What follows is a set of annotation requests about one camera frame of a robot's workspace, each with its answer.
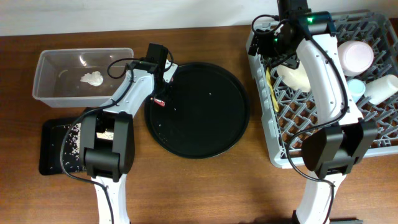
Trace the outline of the red snack wrapper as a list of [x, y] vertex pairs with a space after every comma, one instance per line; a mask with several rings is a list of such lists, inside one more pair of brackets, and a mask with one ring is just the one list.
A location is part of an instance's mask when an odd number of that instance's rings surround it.
[[150, 99], [153, 103], [155, 103], [155, 104], [157, 104], [157, 105], [159, 105], [159, 106], [161, 106], [161, 107], [164, 107], [165, 106], [165, 101], [163, 101], [163, 100], [160, 100], [160, 99], [157, 99], [157, 98], [151, 98]]

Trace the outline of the beige plate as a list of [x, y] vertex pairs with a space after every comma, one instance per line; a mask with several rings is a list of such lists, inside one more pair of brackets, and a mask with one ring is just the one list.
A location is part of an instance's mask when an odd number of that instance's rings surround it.
[[301, 90], [304, 93], [311, 91], [310, 82], [307, 73], [301, 63], [298, 68], [292, 69], [285, 65], [277, 67], [277, 74], [282, 78], [285, 85], [293, 90]]

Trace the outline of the yellow plastic knife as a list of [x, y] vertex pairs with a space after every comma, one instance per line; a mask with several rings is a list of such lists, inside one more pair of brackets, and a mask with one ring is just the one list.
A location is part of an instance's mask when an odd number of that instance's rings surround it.
[[271, 101], [272, 101], [272, 105], [274, 107], [274, 111], [276, 113], [278, 113], [279, 112], [279, 105], [278, 105], [278, 102], [276, 100], [276, 97], [275, 97], [275, 94], [274, 94], [274, 89], [273, 89], [273, 86], [272, 86], [272, 83], [271, 83], [271, 73], [270, 73], [270, 68], [269, 67], [266, 68], [266, 81], [267, 81], [267, 86], [270, 89]]

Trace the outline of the white tissue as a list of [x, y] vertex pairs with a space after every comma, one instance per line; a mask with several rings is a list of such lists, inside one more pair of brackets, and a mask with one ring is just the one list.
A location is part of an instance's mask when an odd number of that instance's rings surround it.
[[103, 80], [103, 76], [99, 71], [86, 73], [80, 78], [81, 82], [88, 83], [92, 86], [100, 86], [103, 83]]

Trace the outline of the pink bowl with rice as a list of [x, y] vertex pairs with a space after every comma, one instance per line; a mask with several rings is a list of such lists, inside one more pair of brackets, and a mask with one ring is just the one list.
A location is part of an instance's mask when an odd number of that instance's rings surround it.
[[365, 72], [373, 63], [374, 52], [365, 42], [350, 40], [338, 47], [338, 56], [343, 73], [354, 77]]

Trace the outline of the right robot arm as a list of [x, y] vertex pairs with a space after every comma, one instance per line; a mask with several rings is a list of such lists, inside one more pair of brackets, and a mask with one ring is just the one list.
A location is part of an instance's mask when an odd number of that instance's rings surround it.
[[252, 30], [249, 54], [280, 57], [296, 54], [304, 67], [317, 109], [313, 134], [303, 140], [302, 159], [308, 173], [292, 168], [307, 180], [292, 223], [329, 223], [338, 187], [368, 151], [377, 126], [365, 121], [349, 95], [341, 67], [336, 28], [328, 12], [308, 9], [279, 14], [272, 30]]

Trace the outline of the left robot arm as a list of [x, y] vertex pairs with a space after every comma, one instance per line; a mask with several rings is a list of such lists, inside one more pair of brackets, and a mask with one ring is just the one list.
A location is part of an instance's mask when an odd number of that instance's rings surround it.
[[130, 222], [126, 177], [135, 155], [133, 118], [148, 96], [172, 81], [177, 68], [169, 61], [132, 60], [112, 97], [81, 121], [80, 163], [95, 186], [100, 223]]

